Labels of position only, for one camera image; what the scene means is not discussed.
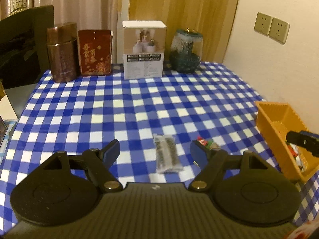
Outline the grey seaweed snack packet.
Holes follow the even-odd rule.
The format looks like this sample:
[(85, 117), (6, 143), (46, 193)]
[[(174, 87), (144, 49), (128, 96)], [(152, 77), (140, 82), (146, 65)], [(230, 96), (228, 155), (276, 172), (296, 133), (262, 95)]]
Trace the grey seaweed snack packet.
[(178, 173), (183, 170), (173, 136), (154, 134), (153, 142), (156, 150), (157, 173)]

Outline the red decorated tea box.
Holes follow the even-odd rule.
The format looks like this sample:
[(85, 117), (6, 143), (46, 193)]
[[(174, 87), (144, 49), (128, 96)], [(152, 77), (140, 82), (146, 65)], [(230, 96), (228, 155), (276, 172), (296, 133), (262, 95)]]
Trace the red decorated tea box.
[(111, 74), (112, 32), (79, 30), (78, 55), (83, 76)]

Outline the glass jar on sill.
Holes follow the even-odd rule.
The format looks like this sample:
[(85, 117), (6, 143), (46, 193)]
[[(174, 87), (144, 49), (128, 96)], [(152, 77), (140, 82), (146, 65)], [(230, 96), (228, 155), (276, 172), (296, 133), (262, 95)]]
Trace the glass jar on sill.
[(27, 0), (10, 0), (10, 15), (27, 9)]

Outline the orange plastic tray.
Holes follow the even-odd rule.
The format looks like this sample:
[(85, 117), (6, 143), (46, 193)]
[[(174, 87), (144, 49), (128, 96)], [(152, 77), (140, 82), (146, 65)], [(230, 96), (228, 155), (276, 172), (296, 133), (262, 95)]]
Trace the orange plastic tray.
[(318, 171), (318, 158), (312, 156), (305, 148), (298, 147), (309, 164), (301, 172), (295, 158), (291, 155), (286, 134), (289, 131), (308, 131), (309, 129), (299, 115), (287, 103), (256, 101), (258, 109), (256, 126), (271, 149), (283, 175), (290, 181), (306, 183)]

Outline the green candy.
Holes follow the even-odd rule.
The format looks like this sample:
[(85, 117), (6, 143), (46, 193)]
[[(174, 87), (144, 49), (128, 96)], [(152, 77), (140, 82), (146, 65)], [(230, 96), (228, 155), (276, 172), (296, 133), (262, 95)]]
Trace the green candy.
[(220, 146), (214, 141), (214, 140), (209, 140), (206, 148), (208, 149), (214, 149), (214, 148), (219, 148)]

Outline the green glass jar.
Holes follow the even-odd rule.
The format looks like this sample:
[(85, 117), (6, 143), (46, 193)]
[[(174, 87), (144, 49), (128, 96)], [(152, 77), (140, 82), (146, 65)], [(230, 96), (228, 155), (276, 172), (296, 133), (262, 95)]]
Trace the green glass jar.
[(178, 29), (171, 43), (169, 61), (180, 73), (195, 72), (201, 62), (203, 35), (195, 30)]

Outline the pink curtain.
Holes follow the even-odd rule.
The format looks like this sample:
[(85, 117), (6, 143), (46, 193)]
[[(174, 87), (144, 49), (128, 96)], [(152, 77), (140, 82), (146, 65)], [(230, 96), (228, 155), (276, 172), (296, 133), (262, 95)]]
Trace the pink curtain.
[[(111, 62), (117, 63), (117, 25), (121, 0), (27, 0), (27, 8), (53, 5), (54, 23), (75, 22), (78, 30), (109, 29)], [(10, 16), (10, 0), (1, 0), (1, 19)]]

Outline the white green snack bar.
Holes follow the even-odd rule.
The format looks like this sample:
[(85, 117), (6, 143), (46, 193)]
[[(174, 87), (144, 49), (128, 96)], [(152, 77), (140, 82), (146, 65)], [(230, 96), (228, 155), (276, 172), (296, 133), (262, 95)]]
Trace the white green snack bar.
[(305, 172), (309, 167), (307, 159), (305, 158), (305, 156), (302, 152), (298, 153), (298, 155), (296, 157), (296, 163), (297, 163), (298, 167), (300, 168), (301, 172)]

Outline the small red candy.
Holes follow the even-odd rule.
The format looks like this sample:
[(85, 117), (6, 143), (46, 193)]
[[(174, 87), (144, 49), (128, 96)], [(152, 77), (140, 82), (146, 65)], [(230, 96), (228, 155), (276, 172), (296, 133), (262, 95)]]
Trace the small red candy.
[(202, 138), (201, 136), (198, 136), (198, 137), (197, 137), (197, 141), (198, 141), (200, 144), (202, 144), (203, 146), (207, 146), (207, 144), (208, 144), (208, 141), (207, 141), (206, 139)]

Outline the brown tea canister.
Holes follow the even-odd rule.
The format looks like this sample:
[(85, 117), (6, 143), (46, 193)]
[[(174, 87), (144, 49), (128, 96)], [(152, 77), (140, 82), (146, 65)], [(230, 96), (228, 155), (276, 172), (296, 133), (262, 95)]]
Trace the brown tea canister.
[(80, 75), (77, 47), (77, 24), (56, 24), (46, 31), (52, 78), (56, 83), (75, 80)]

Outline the blue white checkered tablecloth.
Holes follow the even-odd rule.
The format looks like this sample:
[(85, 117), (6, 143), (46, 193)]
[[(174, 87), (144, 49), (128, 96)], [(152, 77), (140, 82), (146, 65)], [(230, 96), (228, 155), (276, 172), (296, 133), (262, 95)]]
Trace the blue white checkered tablecloth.
[[(126, 80), (111, 75), (55, 83), (46, 72), (25, 105), (1, 163), (1, 232), (17, 222), (10, 194), (54, 152), (70, 155), (102, 148), (117, 139), (121, 152), (111, 173), (122, 183), (183, 182), (199, 173), (190, 143), (201, 136), (225, 151), (257, 152), (277, 166), (256, 127), (262, 98), (225, 66), (204, 62), (194, 74), (166, 69), (160, 78)], [(154, 134), (175, 138), (183, 170), (156, 172)]]

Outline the white product box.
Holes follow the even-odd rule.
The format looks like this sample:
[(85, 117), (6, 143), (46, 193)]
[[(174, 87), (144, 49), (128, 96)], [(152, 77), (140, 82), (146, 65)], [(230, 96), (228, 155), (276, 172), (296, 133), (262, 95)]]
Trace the white product box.
[(161, 77), (166, 25), (162, 21), (123, 21), (124, 79)]

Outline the double wall socket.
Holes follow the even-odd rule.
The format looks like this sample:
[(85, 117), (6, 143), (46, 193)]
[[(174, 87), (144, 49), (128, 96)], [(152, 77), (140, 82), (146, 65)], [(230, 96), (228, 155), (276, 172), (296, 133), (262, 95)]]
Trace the double wall socket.
[(269, 36), (281, 44), (285, 44), (290, 30), (290, 24), (278, 18), (258, 12), (254, 30), (262, 35)]

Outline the red candy with figure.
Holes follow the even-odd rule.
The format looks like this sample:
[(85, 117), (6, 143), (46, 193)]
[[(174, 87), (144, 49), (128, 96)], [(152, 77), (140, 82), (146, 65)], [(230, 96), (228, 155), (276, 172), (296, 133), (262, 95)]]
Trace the red candy with figure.
[(291, 153), (291, 155), (294, 157), (294, 158), (297, 158), (299, 153), (298, 153), (298, 147), (294, 144), (291, 144), (291, 143), (288, 143), (287, 142), (287, 146), (288, 146), (288, 149)]

